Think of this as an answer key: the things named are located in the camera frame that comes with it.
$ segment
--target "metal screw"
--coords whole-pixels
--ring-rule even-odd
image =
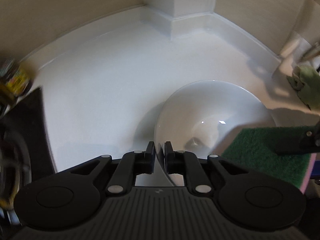
[[[208,193],[211,191],[211,187],[208,186],[208,185],[198,185],[196,186],[196,192],[199,192],[199,193]]]
[[[108,187],[108,191],[110,193],[121,193],[123,191],[123,187],[121,187],[120,185],[112,185]]]

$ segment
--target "white floor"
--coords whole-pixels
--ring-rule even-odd
[[[137,23],[86,42],[39,72],[34,87],[43,87],[57,170],[102,154],[120,158],[144,150],[166,99],[205,79],[242,86],[270,109],[309,112],[283,73],[272,77],[220,37],[203,32],[170,41],[150,25]],[[286,117],[304,115],[276,111]]]

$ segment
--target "sponge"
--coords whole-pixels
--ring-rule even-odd
[[[313,128],[314,126],[245,128],[221,156],[244,167],[289,182],[304,192],[304,179],[307,173],[311,173],[310,166],[312,169],[315,155],[278,156],[274,149],[283,138],[299,137]]]

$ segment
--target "baseboard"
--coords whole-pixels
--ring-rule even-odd
[[[260,41],[215,13],[204,12],[173,18],[157,9],[143,6],[101,18],[75,29],[29,55],[24,64],[36,71],[80,44],[141,21],[152,25],[170,39],[198,32],[213,33],[247,54],[248,58],[270,73],[273,73],[281,62],[281,58]]]

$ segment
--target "pink sponge edge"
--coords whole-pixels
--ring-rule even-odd
[[[306,188],[308,186],[308,183],[309,183],[309,180],[310,180],[310,176],[311,176],[311,172],[312,172],[312,169],[313,169],[313,165],[315,164],[315,161],[316,161],[316,156],[317,156],[316,153],[311,154],[306,174],[305,174],[305,176],[303,178],[303,181],[302,181],[302,184],[300,186],[300,191],[303,194],[305,193]]]

